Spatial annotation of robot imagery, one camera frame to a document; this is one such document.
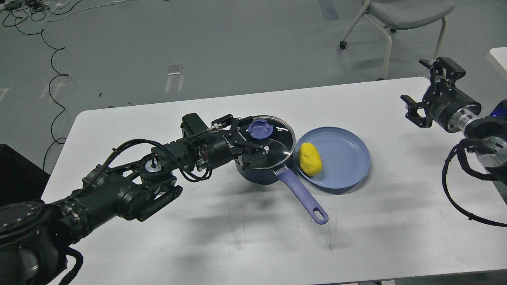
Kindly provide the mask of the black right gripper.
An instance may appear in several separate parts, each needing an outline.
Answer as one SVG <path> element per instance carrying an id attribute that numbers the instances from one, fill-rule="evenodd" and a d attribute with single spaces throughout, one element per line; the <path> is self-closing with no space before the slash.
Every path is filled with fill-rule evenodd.
<path id="1" fill-rule="evenodd" d="M 419 128 L 430 128 L 435 121 L 446 132 L 455 133 L 464 130 L 468 121 L 478 118 L 482 105 L 455 87 L 467 72 L 449 57 L 438 57 L 432 63 L 420 59 L 419 63 L 430 70 L 430 86 L 422 102 L 416 102 L 408 95 L 400 99 L 406 104 L 405 118 Z M 422 117 L 418 110 L 424 109 Z"/>

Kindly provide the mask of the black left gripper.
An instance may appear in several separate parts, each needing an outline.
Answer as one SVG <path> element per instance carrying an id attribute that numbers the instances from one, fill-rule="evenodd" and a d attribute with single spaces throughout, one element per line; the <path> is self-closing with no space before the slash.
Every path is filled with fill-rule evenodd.
<path id="1" fill-rule="evenodd" d="M 245 130 L 253 121 L 252 116 L 235 118 L 228 114 L 212 121 L 212 126 L 219 125 L 221 129 L 204 136 L 208 161 L 212 167 L 220 167 L 235 160 L 242 168 L 268 169 L 279 164 L 286 158 L 286 148 L 282 144 L 269 144 L 264 148 L 256 148 L 243 152 L 238 143 L 244 137 L 241 130 Z"/>

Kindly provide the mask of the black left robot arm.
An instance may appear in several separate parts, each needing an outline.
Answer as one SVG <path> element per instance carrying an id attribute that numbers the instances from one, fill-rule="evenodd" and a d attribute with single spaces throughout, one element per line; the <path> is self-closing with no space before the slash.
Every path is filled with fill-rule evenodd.
<path id="1" fill-rule="evenodd" d="M 71 245 L 110 219 L 145 221 L 179 197 L 174 171 L 189 182 L 208 180 L 213 171 L 236 160 L 241 168 L 264 168 L 290 155 L 274 123 L 260 117 L 226 115 L 207 126 L 196 113 L 183 116 L 181 139 L 160 144 L 129 140 L 96 166 L 83 186 L 45 203 L 42 180 L 9 158 L 1 163 L 1 284 L 46 285 L 67 267 L 60 284 L 69 284 L 83 265 Z"/>

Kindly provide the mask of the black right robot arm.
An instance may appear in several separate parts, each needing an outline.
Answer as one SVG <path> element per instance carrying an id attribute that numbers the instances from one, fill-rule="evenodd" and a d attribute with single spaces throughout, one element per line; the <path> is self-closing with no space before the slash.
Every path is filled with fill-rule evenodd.
<path id="1" fill-rule="evenodd" d="M 506 227 L 504 222 L 482 218 L 458 205 L 451 197 L 447 184 L 449 164 L 454 157 L 471 177 L 506 184 L 506 100 L 499 102 L 488 116 L 482 118 L 479 116 L 482 110 L 480 103 L 455 86 L 466 74 L 458 63 L 449 57 L 438 57 L 433 61 L 421 59 L 419 63 L 429 70 L 430 85 L 420 102 L 408 95 L 401 95 L 407 109 L 405 117 L 419 128 L 429 128 L 437 123 L 446 132 L 461 132 L 464 135 L 453 146 L 442 167 L 442 188 L 447 199 L 469 220 Z"/>

